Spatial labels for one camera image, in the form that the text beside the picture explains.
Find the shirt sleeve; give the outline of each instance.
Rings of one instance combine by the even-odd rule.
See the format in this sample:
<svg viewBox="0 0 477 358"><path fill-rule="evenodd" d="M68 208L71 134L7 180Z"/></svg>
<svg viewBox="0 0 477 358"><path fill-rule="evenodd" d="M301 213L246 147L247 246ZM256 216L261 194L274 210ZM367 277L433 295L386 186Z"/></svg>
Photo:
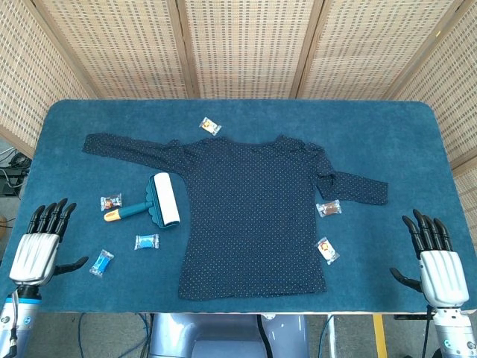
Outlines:
<svg viewBox="0 0 477 358"><path fill-rule="evenodd" d="M126 136L99 133L86 136L83 152L186 175L196 163L196 154L192 148L188 147L190 146L181 145L177 140L168 144L159 144Z"/></svg>
<svg viewBox="0 0 477 358"><path fill-rule="evenodd" d="M388 202L388 183L358 175L337 172L323 148L306 146L312 180L325 200L351 200L365 204L384 205Z"/></svg>

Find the gray floor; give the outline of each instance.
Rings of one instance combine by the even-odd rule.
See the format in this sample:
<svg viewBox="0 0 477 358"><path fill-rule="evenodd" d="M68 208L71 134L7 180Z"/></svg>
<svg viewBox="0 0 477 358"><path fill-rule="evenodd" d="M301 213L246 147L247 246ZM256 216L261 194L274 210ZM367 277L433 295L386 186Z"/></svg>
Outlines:
<svg viewBox="0 0 477 358"><path fill-rule="evenodd" d="M0 152L8 145L0 141ZM20 200L0 198L0 215L15 217ZM0 257L3 256L7 236L0 239ZM27 358L80 357L78 346L79 313L40 313L28 346ZM477 327L477 315L471 317ZM326 316L307 316L309 350L311 357L318 356L318 341ZM388 357L403 358L406 354L420 357L424 340L424 321L394 321L385 316L385 338ZM337 353L340 358L377 357L371 315L338 315L335 319ZM145 336L142 320L134 314L86 314L82 319L81 335L86 358L120 357L129 348L141 342ZM323 357L328 356L327 340L323 345ZM435 332L431 328L427 357L437 347ZM124 357L139 357L140 349Z"/></svg>

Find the woven rattan screen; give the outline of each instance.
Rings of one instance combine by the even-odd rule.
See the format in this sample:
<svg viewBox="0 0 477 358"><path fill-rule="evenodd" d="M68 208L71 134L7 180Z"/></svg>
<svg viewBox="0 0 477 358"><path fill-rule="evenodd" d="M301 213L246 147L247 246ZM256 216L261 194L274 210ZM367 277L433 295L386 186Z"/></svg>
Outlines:
<svg viewBox="0 0 477 358"><path fill-rule="evenodd" d="M200 96L287 98L313 0L188 0Z"/></svg>
<svg viewBox="0 0 477 358"><path fill-rule="evenodd" d="M22 1L1 1L0 23L0 134L32 156L48 108L88 95Z"/></svg>
<svg viewBox="0 0 477 358"><path fill-rule="evenodd" d="M456 175L455 184L464 207L474 247L477 248L477 168Z"/></svg>
<svg viewBox="0 0 477 358"><path fill-rule="evenodd" d="M299 96L381 98L451 0L332 0Z"/></svg>
<svg viewBox="0 0 477 358"><path fill-rule="evenodd" d="M451 162L477 148L476 64L474 2L397 96L424 101L432 107Z"/></svg>
<svg viewBox="0 0 477 358"><path fill-rule="evenodd" d="M100 96L187 96L165 0L40 2Z"/></svg>

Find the white polka dots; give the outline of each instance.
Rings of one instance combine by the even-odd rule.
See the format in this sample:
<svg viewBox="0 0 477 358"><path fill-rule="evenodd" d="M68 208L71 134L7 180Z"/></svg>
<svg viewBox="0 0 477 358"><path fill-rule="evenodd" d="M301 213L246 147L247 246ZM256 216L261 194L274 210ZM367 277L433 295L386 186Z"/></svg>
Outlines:
<svg viewBox="0 0 477 358"><path fill-rule="evenodd" d="M83 151L182 175L191 236L179 296L189 300L325 291L313 248L316 186L326 200L387 200L386 183L335 172L322 148L285 136L160 145L93 134Z"/></svg>

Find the lint roller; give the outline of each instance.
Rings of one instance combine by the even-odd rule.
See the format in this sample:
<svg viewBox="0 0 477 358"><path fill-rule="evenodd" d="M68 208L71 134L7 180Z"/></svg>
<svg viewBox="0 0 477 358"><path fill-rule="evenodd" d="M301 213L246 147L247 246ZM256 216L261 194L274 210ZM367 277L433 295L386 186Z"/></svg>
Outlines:
<svg viewBox="0 0 477 358"><path fill-rule="evenodd" d="M176 199L168 173L159 173L149 177L146 187L146 202L121 207L104 215L104 220L112 222L149 210L152 221L159 227L169 227L180 223Z"/></svg>

